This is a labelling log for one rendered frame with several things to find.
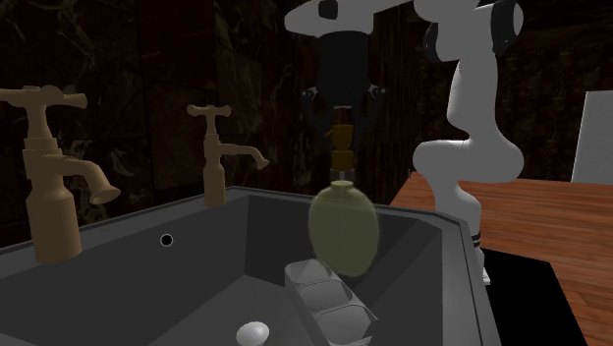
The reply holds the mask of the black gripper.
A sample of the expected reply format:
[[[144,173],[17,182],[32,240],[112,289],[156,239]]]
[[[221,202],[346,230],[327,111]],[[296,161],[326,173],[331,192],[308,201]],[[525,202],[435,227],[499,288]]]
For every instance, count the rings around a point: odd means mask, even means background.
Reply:
[[[368,41],[369,35],[361,31],[335,31],[318,39],[317,87],[302,91],[301,104],[309,123],[324,138],[331,131],[335,106],[352,106],[353,145],[361,143],[363,132],[375,123],[383,106],[387,88],[370,85],[368,77]],[[363,112],[362,100],[367,92],[372,102]],[[318,94],[324,102],[321,119],[314,110]]]

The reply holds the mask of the green soap dispenser bottle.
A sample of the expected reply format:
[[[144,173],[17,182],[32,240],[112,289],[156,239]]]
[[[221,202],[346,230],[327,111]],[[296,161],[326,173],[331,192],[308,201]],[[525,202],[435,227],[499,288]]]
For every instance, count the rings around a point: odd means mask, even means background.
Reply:
[[[379,243],[374,204],[355,186],[353,150],[356,124],[349,106],[333,108],[329,186],[312,200],[308,236],[314,254],[338,274],[359,277],[371,267]]]

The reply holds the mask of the small brass tap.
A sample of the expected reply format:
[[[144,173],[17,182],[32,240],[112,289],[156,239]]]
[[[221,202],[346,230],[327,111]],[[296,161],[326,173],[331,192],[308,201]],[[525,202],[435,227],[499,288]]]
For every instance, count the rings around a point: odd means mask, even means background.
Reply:
[[[206,118],[206,133],[203,141],[205,165],[202,169],[204,203],[207,207],[224,205],[226,203],[226,182],[221,157],[224,155],[250,155],[258,170],[266,167],[269,160],[264,158],[260,151],[253,146],[220,142],[216,130],[216,118],[229,117],[232,114],[229,105],[217,107],[190,104],[187,106],[187,112],[193,117],[204,116]]]

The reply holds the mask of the grey compartment tray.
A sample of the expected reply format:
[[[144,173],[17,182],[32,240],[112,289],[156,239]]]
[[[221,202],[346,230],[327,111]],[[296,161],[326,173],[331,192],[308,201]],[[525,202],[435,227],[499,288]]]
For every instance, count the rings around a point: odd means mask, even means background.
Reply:
[[[327,264],[287,264],[285,287],[314,346],[369,346],[378,318]]]

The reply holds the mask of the white round drain plug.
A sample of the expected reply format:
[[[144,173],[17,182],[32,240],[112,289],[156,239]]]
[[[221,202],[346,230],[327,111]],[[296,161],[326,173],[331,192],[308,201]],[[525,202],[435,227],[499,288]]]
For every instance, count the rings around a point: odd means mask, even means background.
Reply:
[[[269,327],[261,321],[250,321],[242,325],[236,340],[239,346],[264,346],[270,335]]]

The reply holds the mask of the white panel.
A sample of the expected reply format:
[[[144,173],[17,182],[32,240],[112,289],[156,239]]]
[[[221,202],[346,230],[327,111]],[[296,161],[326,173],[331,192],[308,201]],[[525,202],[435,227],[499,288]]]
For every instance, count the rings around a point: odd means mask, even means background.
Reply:
[[[613,185],[613,90],[585,93],[571,181]]]

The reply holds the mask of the black robot stand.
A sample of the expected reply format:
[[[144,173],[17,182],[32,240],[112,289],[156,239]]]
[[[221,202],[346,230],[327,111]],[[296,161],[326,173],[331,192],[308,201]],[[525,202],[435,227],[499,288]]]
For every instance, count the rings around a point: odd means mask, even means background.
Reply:
[[[587,346],[549,262],[483,252],[502,346]]]

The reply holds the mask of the grey sink basin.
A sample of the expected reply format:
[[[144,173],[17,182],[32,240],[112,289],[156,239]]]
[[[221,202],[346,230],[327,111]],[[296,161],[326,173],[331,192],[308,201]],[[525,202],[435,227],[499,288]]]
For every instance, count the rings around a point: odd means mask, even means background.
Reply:
[[[40,265],[30,244],[0,251],[0,346],[314,346],[285,267],[314,260],[305,195],[232,187],[86,226],[75,258]],[[502,346],[468,226],[380,206],[366,275],[343,282],[378,318],[369,346]]]

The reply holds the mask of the large brass tap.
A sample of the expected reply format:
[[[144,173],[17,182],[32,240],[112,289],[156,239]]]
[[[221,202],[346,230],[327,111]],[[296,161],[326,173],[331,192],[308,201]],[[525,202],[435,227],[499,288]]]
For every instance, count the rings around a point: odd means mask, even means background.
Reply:
[[[69,260],[82,252],[76,205],[65,187],[66,176],[84,177],[90,188],[89,202],[103,204],[118,198],[99,165],[65,155],[47,124],[49,106],[87,107],[83,93],[66,94],[56,86],[0,88],[0,101],[23,108],[28,117],[23,158],[31,191],[27,212],[35,259],[41,264]]]

